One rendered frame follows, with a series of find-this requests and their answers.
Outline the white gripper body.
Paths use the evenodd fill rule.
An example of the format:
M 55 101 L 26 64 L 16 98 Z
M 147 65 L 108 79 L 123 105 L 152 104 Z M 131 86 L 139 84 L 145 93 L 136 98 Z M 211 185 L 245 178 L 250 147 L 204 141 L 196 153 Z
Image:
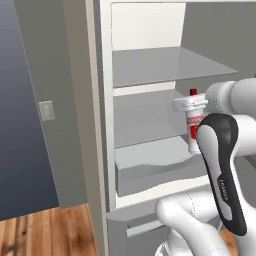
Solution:
M 207 104 L 208 100 L 205 98 L 204 94 L 180 97 L 173 100 L 173 108 L 176 112 L 195 111 L 205 108 Z

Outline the red and white liquor bottle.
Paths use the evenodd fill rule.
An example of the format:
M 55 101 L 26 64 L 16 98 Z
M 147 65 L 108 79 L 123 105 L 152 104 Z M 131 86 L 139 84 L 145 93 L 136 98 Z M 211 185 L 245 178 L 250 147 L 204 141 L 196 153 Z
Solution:
M 186 113 L 188 135 L 189 135 L 189 152 L 191 154 L 200 154 L 200 149 L 196 141 L 196 130 L 204 117 L 204 109 L 196 108 Z

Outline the grey glass fridge shelf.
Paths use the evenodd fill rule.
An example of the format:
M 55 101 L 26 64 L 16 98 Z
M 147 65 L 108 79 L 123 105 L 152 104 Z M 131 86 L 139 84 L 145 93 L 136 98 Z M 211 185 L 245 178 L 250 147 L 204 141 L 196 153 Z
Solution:
M 119 50 L 112 61 L 115 88 L 237 73 L 183 47 Z
M 185 114 L 173 109 L 178 97 L 175 89 L 115 97 L 115 147 L 186 134 Z

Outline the white fridge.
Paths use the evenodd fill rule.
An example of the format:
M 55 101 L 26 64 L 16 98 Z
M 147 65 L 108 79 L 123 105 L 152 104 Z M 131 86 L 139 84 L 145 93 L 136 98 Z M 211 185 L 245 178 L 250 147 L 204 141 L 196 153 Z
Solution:
M 212 84 L 256 78 L 256 0 L 100 0 L 105 190 L 107 214 L 117 209 L 205 191 L 208 175 L 176 180 L 119 197 L 116 190 L 114 98 L 175 89 L 205 92 Z M 235 74 L 115 88 L 112 53 L 119 50 L 183 47 L 237 70 Z

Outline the grey fridge crisper drawer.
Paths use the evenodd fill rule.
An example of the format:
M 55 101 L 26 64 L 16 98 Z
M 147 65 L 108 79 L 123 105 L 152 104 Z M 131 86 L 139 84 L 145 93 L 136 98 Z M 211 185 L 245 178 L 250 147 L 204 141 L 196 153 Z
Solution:
M 119 197 L 206 175 L 201 155 L 191 154 L 181 136 L 117 148 L 115 165 Z

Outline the grey fridge door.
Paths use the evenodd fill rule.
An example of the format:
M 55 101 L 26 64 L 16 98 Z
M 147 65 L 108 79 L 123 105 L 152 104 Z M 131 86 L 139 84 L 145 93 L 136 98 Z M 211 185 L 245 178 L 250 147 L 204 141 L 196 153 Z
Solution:
M 63 0 L 82 162 L 100 256 L 109 256 L 93 0 Z

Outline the grey freezer drawer front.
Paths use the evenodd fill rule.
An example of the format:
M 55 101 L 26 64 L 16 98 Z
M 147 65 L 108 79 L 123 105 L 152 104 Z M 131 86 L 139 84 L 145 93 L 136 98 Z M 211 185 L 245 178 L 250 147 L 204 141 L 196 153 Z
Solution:
M 168 228 L 159 227 L 134 237 L 126 230 L 157 219 L 156 199 L 123 207 L 107 214 L 109 256 L 154 256 L 158 246 L 167 238 Z

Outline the grey wall switch plate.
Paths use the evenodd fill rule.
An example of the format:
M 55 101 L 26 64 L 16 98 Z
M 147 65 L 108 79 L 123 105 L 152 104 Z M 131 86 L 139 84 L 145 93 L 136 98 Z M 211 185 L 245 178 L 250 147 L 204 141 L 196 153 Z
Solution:
M 53 103 L 51 101 L 43 101 L 39 103 L 39 109 L 43 121 L 55 119 Z

